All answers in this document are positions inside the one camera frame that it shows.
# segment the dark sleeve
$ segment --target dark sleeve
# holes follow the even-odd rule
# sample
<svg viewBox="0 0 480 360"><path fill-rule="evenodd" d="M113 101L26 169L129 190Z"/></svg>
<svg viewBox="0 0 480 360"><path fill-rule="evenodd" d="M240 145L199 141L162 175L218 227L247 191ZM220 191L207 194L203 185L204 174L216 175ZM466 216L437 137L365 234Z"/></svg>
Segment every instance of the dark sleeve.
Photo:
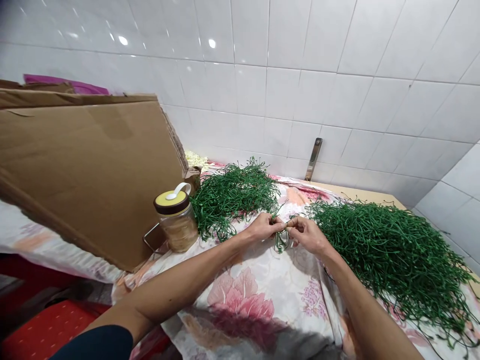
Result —
<svg viewBox="0 0 480 360"><path fill-rule="evenodd" d="M50 360L104 360L130 358L134 338L118 325L105 325L78 335Z"/></svg>

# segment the hand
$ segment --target hand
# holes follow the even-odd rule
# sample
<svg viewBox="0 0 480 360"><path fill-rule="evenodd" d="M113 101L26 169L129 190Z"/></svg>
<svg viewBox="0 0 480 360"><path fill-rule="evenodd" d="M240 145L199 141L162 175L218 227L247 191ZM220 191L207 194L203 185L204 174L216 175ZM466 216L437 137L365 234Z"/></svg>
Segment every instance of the hand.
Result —
<svg viewBox="0 0 480 360"><path fill-rule="evenodd" d="M297 216L286 223L286 230L297 244L300 243L309 252L319 256L331 248L329 241L317 224L305 217Z"/></svg>
<svg viewBox="0 0 480 360"><path fill-rule="evenodd" d="M261 212L242 233L252 241L260 241L269 238L273 233L283 231L285 227L285 223L278 216L272 220L272 214Z"/></svg>

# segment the red stool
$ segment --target red stool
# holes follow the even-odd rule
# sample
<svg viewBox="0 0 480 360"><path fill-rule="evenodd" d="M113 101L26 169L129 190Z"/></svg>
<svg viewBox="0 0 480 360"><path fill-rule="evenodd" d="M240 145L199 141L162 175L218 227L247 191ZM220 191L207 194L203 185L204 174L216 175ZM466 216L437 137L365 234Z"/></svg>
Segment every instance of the red stool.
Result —
<svg viewBox="0 0 480 360"><path fill-rule="evenodd" d="M49 359L109 308L70 300L47 307L1 343L2 359Z"/></svg>

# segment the green cord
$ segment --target green cord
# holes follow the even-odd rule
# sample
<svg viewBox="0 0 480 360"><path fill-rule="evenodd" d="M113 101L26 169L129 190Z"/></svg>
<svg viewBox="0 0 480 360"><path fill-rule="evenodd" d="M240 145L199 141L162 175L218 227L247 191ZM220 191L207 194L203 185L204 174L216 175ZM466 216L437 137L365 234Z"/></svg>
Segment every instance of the green cord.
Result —
<svg viewBox="0 0 480 360"><path fill-rule="evenodd" d="M387 309L390 305L402 320L413 321L419 329L420 324L442 328L445 337L437 337L451 349L456 343L466 349L480 345L466 334L467 322L479 321L460 287L476 280L465 269L463 258L426 219L358 199L332 204L318 199L305 210Z"/></svg>
<svg viewBox="0 0 480 360"><path fill-rule="evenodd" d="M280 190L267 174L265 163L252 157L243 168L230 163L218 173L206 175L190 202L202 240L216 234L224 242L237 234L232 226L234 220L248 222L253 212L259 211L267 211L275 218L281 208L279 196ZM280 253L286 248L281 239L277 239L276 246Z"/></svg>

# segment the yellow lid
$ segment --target yellow lid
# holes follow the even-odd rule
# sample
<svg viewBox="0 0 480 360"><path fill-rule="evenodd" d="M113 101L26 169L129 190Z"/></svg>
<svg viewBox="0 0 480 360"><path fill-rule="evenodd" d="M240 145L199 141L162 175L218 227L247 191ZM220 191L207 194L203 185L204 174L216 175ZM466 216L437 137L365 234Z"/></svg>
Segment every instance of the yellow lid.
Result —
<svg viewBox="0 0 480 360"><path fill-rule="evenodd" d="M175 190L172 190L158 195L153 201L153 205L157 213L165 216L173 216L184 212L190 205L190 199L184 191L175 193Z"/></svg>
<svg viewBox="0 0 480 360"><path fill-rule="evenodd" d="M187 194L183 191L179 191L176 197L173 200L168 200L167 195L173 194L175 190L166 191L161 193L155 198L155 204L160 206L172 206L176 204L180 204L186 197Z"/></svg>

